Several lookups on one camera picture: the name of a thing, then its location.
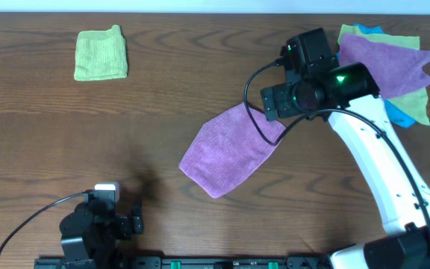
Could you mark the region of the purple microfiber cloth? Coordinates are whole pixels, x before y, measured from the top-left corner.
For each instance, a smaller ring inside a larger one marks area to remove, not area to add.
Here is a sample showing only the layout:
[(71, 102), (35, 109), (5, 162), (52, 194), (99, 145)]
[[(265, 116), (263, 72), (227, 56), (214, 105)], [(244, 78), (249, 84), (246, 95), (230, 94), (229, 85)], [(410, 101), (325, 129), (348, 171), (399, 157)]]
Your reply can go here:
[(240, 103), (202, 125), (179, 168), (216, 199), (247, 180), (275, 149), (262, 138)]

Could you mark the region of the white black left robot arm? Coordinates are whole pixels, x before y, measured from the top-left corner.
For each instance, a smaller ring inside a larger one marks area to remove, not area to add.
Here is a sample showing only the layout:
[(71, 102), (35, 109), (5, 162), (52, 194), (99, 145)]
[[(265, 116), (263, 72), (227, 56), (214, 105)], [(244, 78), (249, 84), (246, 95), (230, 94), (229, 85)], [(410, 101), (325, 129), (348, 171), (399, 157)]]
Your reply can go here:
[(128, 215), (116, 213), (112, 199), (88, 198), (60, 222), (61, 246), (67, 269), (128, 269), (133, 261), (116, 243), (143, 233), (142, 203)]

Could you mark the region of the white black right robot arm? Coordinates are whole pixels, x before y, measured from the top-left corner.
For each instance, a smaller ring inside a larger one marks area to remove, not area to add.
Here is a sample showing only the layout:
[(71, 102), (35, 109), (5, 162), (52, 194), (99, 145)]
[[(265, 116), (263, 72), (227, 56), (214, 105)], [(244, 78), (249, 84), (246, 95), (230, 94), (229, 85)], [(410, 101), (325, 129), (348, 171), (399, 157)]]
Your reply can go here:
[(295, 68), (261, 96), (269, 121), (328, 121), (375, 198), (386, 237), (331, 253), (331, 266), (430, 268), (430, 189), (393, 130), (369, 70), (361, 63), (313, 73)]

